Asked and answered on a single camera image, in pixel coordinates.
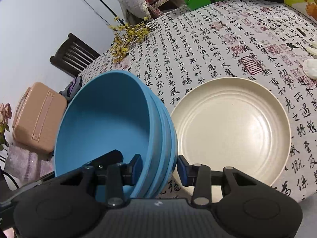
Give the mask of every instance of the blue bowl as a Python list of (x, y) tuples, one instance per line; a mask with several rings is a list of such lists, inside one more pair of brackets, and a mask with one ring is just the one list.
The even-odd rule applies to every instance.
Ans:
[(56, 176), (118, 149), (125, 163), (136, 153), (143, 160), (140, 178), (136, 186), (124, 187), (125, 196), (139, 197), (140, 191), (148, 190), (160, 160), (162, 133), (149, 88), (140, 82), (127, 71), (113, 70), (92, 79), (76, 94), (56, 139)]
[(145, 198), (152, 198), (153, 196), (155, 196), (156, 190), (161, 186), (162, 180), (166, 175), (168, 163), (171, 157), (171, 129), (164, 111), (165, 105), (153, 92), (151, 92), (151, 96), (155, 101), (156, 107), (158, 108), (159, 115), (161, 118), (163, 140), (161, 158), (156, 172), (156, 176), (154, 177), (154, 180), (149, 190), (147, 191)]
[(170, 116), (170, 114), (167, 111), (167, 108), (165, 106), (164, 106), (164, 112), (165, 112), (166, 118), (168, 120), (170, 132), (171, 132), (171, 157), (169, 159), (169, 163), (168, 163), (167, 171), (165, 173), (165, 177), (162, 180), (159, 188), (153, 194), (153, 196), (152, 196), (153, 198), (156, 197), (163, 190), (165, 185), (167, 184), (168, 179), (171, 177), (173, 171), (175, 170), (176, 162), (177, 162), (177, 155), (178, 155), (178, 142), (177, 142), (176, 131), (174, 128), (172, 118), (171, 118), (171, 116)]

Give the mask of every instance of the dark brown chair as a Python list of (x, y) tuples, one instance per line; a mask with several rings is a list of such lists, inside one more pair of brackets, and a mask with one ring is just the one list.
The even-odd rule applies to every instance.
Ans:
[(90, 46), (86, 45), (72, 33), (57, 50), (55, 56), (51, 56), (50, 62), (67, 74), (77, 77), (90, 63), (100, 56)]

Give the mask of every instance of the beige plate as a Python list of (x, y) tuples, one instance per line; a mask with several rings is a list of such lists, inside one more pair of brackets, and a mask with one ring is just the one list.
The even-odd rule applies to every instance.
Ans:
[[(242, 78), (218, 78), (189, 92), (172, 120), (179, 154), (212, 170), (225, 166), (272, 185), (283, 171), (291, 146), (287, 115), (265, 87)], [(174, 177), (181, 184), (177, 171)], [(193, 187), (184, 187), (192, 195)], [(213, 202), (222, 198), (212, 187)]]

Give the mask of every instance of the round table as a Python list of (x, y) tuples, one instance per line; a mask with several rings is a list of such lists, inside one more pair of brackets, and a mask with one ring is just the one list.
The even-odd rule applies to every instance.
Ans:
[[(284, 4), (225, 0), (187, 6), (151, 22), (157, 29), (114, 65), (108, 52), (82, 73), (83, 84), (112, 70), (137, 75), (171, 113), (194, 87), (219, 77), (242, 77), (268, 88), (288, 114), (290, 157), (274, 189), (301, 201), (317, 192), (317, 89), (302, 71), (305, 46), (317, 25)], [(173, 178), (159, 198), (186, 197)]]

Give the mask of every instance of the tan cosmetic case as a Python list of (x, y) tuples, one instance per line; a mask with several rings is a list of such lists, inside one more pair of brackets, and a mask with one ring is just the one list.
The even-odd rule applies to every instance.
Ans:
[(56, 91), (36, 82), (21, 98), (12, 123), (13, 139), (42, 153), (54, 150), (66, 99)]

